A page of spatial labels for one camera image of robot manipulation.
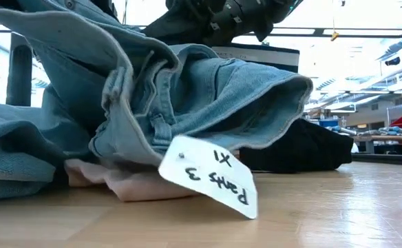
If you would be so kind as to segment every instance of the denim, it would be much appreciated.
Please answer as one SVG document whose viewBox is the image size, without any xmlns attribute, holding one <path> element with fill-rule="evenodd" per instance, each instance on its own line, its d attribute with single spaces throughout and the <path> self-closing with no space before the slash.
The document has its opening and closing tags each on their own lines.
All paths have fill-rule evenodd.
<svg viewBox="0 0 402 248">
<path fill-rule="evenodd" d="M 178 134 L 268 147 L 312 89 L 305 76 L 204 45 L 168 46 L 88 0 L 18 2 L 25 12 L 0 6 L 0 23 L 28 40 L 51 84 L 41 109 L 0 105 L 0 198 L 37 193 L 62 161 L 89 153 L 158 166 Z"/>
</svg>

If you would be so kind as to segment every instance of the pink garment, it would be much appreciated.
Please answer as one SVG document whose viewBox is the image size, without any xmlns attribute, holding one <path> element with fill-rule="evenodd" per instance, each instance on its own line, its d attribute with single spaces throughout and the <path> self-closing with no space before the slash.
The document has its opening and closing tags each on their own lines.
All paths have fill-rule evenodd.
<svg viewBox="0 0 402 248">
<path fill-rule="evenodd" d="M 65 162 L 71 187 L 89 187 L 106 184 L 122 201 L 164 200 L 195 196 L 199 193 L 163 179 L 158 171 L 133 173 L 127 171 L 130 163 L 101 161 L 86 163 L 79 159 Z"/>
</svg>

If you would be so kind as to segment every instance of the black fabric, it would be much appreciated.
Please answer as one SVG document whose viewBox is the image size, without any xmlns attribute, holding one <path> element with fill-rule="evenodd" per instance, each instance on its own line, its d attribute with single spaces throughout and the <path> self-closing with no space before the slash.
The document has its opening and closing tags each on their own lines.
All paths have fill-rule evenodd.
<svg viewBox="0 0 402 248">
<path fill-rule="evenodd" d="M 352 162 L 353 143 L 348 136 L 299 119 L 270 147 L 241 149 L 240 160 L 253 171 L 279 174 L 328 171 Z"/>
<path fill-rule="evenodd" d="M 0 6 L 11 10 L 23 11 L 17 0 L 0 0 Z"/>
<path fill-rule="evenodd" d="M 91 0 L 91 2 L 100 8 L 104 13 L 110 15 L 112 18 L 118 21 L 116 15 L 111 9 L 112 4 L 110 4 L 109 0 Z"/>
</svg>

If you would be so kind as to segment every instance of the paper tag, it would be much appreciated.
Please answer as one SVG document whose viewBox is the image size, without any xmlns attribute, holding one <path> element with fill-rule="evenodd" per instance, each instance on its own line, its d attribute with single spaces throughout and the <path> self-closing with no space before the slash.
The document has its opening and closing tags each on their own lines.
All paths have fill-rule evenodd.
<svg viewBox="0 0 402 248">
<path fill-rule="evenodd" d="M 257 191 L 250 169 L 223 147 L 187 136 L 172 140 L 160 175 L 212 197 L 248 218 L 257 218 Z"/>
</svg>

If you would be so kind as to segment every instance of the wooden table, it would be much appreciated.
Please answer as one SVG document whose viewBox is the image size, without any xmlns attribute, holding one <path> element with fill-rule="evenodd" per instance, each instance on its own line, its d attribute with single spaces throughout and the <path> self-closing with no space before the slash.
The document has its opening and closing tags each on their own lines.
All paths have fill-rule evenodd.
<svg viewBox="0 0 402 248">
<path fill-rule="evenodd" d="M 402 247 L 402 166 L 258 174 L 260 217 L 207 197 L 121 203 L 106 189 L 0 201 L 0 247 Z"/>
</svg>

